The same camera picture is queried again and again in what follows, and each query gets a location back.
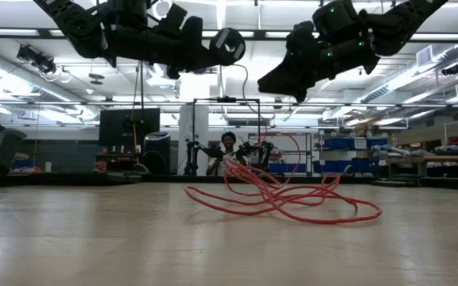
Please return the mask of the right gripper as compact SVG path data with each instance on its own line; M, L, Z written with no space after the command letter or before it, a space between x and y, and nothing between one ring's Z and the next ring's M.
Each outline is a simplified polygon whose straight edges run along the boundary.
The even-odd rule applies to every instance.
M282 62L258 80L262 93L288 95L304 102L307 90L316 85L313 66L316 63L316 39L313 23L303 21L296 24L286 37L286 52ZM320 56L314 66L316 79L334 79L338 74L357 67L370 74L379 57L370 47L370 42L361 38L338 44L318 41Z

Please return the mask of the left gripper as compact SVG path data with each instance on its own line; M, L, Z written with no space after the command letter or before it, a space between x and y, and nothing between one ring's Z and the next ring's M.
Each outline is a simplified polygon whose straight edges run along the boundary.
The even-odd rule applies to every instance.
M188 19L188 45L180 36L171 37L157 31L157 26L144 29L128 25L111 26L111 66L115 68L119 57L167 65L167 76L179 79L180 72L205 70L213 65L211 52L202 45L203 19L191 16Z

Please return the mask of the black wire spool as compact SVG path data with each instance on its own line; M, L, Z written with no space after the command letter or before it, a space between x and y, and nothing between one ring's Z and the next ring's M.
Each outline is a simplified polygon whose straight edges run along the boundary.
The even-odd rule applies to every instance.
M224 28L210 40L209 50L220 65L230 66L243 58L246 43L240 32Z

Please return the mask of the shelf with blue bins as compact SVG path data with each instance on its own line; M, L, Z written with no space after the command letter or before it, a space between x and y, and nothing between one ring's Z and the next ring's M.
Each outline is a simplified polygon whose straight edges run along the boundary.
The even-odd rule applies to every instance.
M351 134L318 133L312 139L312 173L344 173L348 166L355 176L375 176L379 159L371 148L387 145L388 137L356 137Z

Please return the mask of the black monitor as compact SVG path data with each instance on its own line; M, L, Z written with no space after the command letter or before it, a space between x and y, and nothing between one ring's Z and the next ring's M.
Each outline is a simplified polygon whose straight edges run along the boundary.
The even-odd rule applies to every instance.
M99 145L131 147L140 145L148 133L160 129L160 110L102 110L99 122Z

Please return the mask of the wooden workbench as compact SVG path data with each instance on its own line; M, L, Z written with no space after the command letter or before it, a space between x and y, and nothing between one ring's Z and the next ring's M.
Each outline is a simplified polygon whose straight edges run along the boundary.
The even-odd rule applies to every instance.
M420 177L427 177L427 164L429 162L452 162L458 163L458 156L416 156L416 157L395 157L386 159L388 165L392 164L416 164L417 175Z

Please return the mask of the black overhead light beam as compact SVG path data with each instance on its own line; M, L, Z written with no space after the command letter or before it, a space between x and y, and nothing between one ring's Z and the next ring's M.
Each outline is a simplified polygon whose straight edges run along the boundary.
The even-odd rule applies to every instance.
M284 41L289 31L285 30L241 30L244 39L249 41ZM59 29L4 29L0 28L0 38L37 38L45 40L64 39ZM415 33L409 41L411 43L458 43L458 33Z

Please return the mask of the blue grey office chair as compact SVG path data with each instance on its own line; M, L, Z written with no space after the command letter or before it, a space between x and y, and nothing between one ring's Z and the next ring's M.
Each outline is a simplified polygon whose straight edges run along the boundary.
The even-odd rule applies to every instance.
M0 176L10 173L15 154L26 137L25 133L16 129L5 129L0 133Z

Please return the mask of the black gantry frame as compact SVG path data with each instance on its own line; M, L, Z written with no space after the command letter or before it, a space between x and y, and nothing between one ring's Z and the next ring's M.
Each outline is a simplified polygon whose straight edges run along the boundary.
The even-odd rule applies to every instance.
M219 98L209 98L209 99L193 99L192 100L192 139L190 141L197 141L196 136L196 104L198 102L208 102L216 103L219 105L228 105L232 103L238 103L241 106L247 106L252 110L251 103L257 105L257 115L258 115L258 133L261 133L261 103L259 99L237 99L235 97L223 96Z

